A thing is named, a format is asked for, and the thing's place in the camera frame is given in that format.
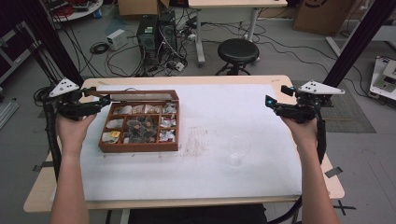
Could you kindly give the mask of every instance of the cardboard box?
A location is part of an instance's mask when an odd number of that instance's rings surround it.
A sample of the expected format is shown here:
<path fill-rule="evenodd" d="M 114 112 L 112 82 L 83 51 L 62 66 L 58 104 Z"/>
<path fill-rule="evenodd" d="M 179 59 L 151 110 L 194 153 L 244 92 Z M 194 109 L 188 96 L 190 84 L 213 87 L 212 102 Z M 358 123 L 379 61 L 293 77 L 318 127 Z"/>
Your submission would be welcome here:
<path fill-rule="evenodd" d="M 356 0 L 304 0 L 299 5 L 293 29 L 336 36 L 355 2 Z"/>
<path fill-rule="evenodd" d="M 160 15 L 162 8 L 169 7 L 170 0 L 119 0 L 121 16 Z"/>
<path fill-rule="evenodd" d="M 175 91 L 99 93 L 110 94 L 113 101 L 99 139 L 103 152 L 178 151 L 180 108 Z"/>

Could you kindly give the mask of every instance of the floor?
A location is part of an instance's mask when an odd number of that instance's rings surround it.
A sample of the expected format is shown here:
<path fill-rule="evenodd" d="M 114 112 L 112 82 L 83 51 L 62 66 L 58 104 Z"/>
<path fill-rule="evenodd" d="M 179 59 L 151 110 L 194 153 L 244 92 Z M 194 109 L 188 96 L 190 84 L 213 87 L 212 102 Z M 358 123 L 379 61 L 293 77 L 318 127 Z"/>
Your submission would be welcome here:
<path fill-rule="evenodd" d="M 92 44 L 106 41 L 106 29 L 118 25 L 129 30 L 131 35 L 137 29 L 137 21 L 112 20 L 113 13 L 104 13 L 102 19 L 92 17 L 67 22 L 72 25 L 78 43 L 85 57 L 90 58 L 89 49 Z M 247 67 L 253 75 L 287 75 L 294 80 L 322 81 L 330 71 L 334 60 L 319 53 L 318 49 L 331 58 L 335 58 L 323 35 L 313 35 L 292 30 L 292 20 L 259 20 L 260 27 L 256 33 L 262 33 L 255 41 L 261 52 L 261 60 Z M 59 32 L 70 56 L 75 61 L 77 57 L 70 41 Z M 235 37 L 227 29 L 204 27 L 204 43 L 206 64 L 199 67 L 196 62 L 194 47 L 190 43 L 188 66 L 184 72 L 173 72 L 174 76 L 213 76 L 223 66 L 217 55 L 216 41 Z M 337 43 L 343 44 L 345 38 L 337 36 Z M 129 46 L 134 45 L 129 39 Z M 305 46 L 309 48 L 291 48 Z M 372 78 L 375 57 L 387 56 L 396 58 L 396 51 L 384 42 L 371 42 L 355 63 L 361 72 L 351 70 L 347 78 L 353 80 L 357 91 L 359 85 L 368 91 Z M 92 56 L 91 64 L 105 77 L 105 54 Z M 82 66 L 85 63 L 79 57 Z M 127 74 L 135 70 L 140 55 L 138 48 L 125 50 L 112 59 L 113 65 L 121 67 Z M 84 77 L 92 77 L 89 69 L 81 73 Z M 33 58 L 27 59 L 4 83 L 6 100 L 16 98 L 21 106 L 14 116 L 0 131 L 0 223 L 46 223 L 49 214 L 29 214 L 23 211 L 23 204 L 35 183 L 38 172 L 33 171 L 35 165 L 41 164 L 48 155 L 48 142 L 45 133 L 46 121 L 39 118 L 42 108 L 35 105 L 33 95 L 49 82 L 43 75 L 39 65 Z M 361 109 L 374 126 L 376 133 L 327 133 L 327 153 L 333 166 L 339 166 L 344 172 L 339 175 L 346 192 L 341 200 L 345 206 L 356 207 L 356 210 L 346 210 L 345 214 L 336 209 L 342 223 L 394 223 L 396 220 L 396 119 L 395 108 L 381 105 L 376 100 L 359 96 L 351 82 L 346 82 L 348 91 L 353 94 Z M 286 212 L 291 203 L 266 204 L 267 216 L 271 220 Z M 115 211 L 112 223 L 120 223 L 121 211 Z M 91 211 L 91 223 L 105 223 L 106 211 Z"/>

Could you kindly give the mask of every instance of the black stool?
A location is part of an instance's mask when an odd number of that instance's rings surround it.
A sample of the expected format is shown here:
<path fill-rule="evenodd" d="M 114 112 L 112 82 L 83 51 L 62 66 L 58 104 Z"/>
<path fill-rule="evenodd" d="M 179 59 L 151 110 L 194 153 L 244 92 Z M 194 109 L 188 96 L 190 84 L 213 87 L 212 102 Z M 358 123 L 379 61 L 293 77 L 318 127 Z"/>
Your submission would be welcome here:
<path fill-rule="evenodd" d="M 223 41 L 218 48 L 218 54 L 226 64 L 216 73 L 218 76 L 221 72 L 230 69 L 227 75 L 237 76 L 239 70 L 250 75 L 245 69 L 247 64 L 254 63 L 259 58 L 259 48 L 245 39 L 228 39 Z"/>

